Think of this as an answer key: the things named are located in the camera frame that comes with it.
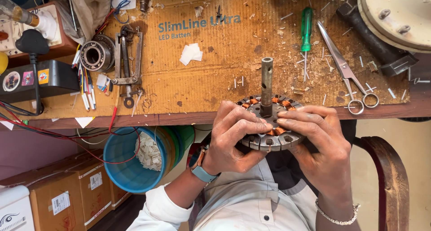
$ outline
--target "pink wall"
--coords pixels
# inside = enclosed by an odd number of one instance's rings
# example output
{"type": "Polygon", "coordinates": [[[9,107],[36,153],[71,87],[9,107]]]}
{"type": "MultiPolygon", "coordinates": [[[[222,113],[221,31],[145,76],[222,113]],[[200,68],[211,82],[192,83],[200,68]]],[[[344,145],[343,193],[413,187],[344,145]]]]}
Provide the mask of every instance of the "pink wall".
{"type": "MultiPolygon", "coordinates": [[[[74,129],[53,132],[74,135],[74,129]]],[[[69,140],[43,136],[28,130],[0,131],[0,180],[38,168],[78,152],[69,140]]]]}

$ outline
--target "white shirt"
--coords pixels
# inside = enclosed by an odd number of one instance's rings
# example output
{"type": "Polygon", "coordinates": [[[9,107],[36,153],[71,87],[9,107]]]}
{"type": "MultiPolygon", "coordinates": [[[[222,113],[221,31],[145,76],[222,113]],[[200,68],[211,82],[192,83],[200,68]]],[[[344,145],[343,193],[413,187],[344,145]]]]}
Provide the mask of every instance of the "white shirt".
{"type": "MultiPolygon", "coordinates": [[[[210,199],[197,217],[196,231],[315,231],[316,195],[303,180],[284,191],[272,182],[239,180],[206,190],[206,196],[210,199]]],[[[160,186],[147,192],[143,210],[128,231],[177,230],[192,209],[175,205],[160,186]]]]}

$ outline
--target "scissor blade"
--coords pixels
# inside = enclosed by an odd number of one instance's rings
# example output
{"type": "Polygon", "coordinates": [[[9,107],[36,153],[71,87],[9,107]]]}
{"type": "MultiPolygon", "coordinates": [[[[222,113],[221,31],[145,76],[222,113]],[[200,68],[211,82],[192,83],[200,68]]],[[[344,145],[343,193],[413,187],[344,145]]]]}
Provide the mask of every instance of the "scissor blade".
{"type": "Polygon", "coordinates": [[[331,52],[332,58],[335,61],[335,64],[337,66],[338,71],[341,74],[341,77],[344,79],[348,79],[351,77],[352,70],[347,64],[346,59],[341,55],[340,51],[338,50],[337,46],[335,46],[334,42],[329,37],[325,27],[322,25],[320,21],[317,22],[317,25],[319,26],[320,32],[323,36],[323,40],[325,40],[326,45],[329,48],[329,51],[331,52]]]}

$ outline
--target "silver bracelet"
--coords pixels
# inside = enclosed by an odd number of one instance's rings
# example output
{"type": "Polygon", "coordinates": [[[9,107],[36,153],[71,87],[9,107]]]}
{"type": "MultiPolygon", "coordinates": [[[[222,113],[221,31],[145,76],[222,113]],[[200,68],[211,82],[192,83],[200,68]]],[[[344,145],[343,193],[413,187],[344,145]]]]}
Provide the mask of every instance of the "silver bracelet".
{"type": "Polygon", "coordinates": [[[358,216],[358,208],[361,206],[360,204],[356,204],[356,205],[353,205],[353,218],[352,218],[352,220],[350,220],[350,221],[347,221],[347,222],[340,222],[340,221],[337,221],[337,220],[333,220],[332,218],[330,218],[330,217],[328,217],[328,215],[326,215],[321,209],[320,209],[320,207],[319,207],[319,203],[318,203],[318,200],[319,200],[319,198],[317,198],[316,199],[316,208],[317,208],[317,211],[319,211],[325,218],[327,218],[329,221],[331,221],[331,222],[333,222],[333,223],[335,223],[335,224],[338,224],[338,225],[350,225],[350,224],[352,224],[355,220],[356,220],[356,218],[357,218],[357,216],[358,216]]]}

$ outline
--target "floor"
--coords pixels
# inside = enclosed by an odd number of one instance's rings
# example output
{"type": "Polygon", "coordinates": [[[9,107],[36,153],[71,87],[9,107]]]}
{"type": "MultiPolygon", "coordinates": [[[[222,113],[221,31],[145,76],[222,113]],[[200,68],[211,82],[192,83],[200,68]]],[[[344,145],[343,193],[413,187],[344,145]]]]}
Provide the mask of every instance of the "floor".
{"type": "MultiPolygon", "coordinates": [[[[211,125],[196,125],[211,129],[211,125]]],[[[357,137],[380,136],[400,155],[407,170],[410,188],[410,230],[430,230],[431,222],[431,121],[410,123],[399,119],[358,120],[357,137]]],[[[197,140],[208,132],[197,133],[197,140]]],[[[351,153],[353,201],[360,203],[358,220],[362,230],[378,228],[378,179],[368,153],[356,146],[351,153]]],[[[160,184],[175,179],[185,169],[186,156],[160,184]]],[[[188,224],[180,231],[187,231],[188,224]]]]}

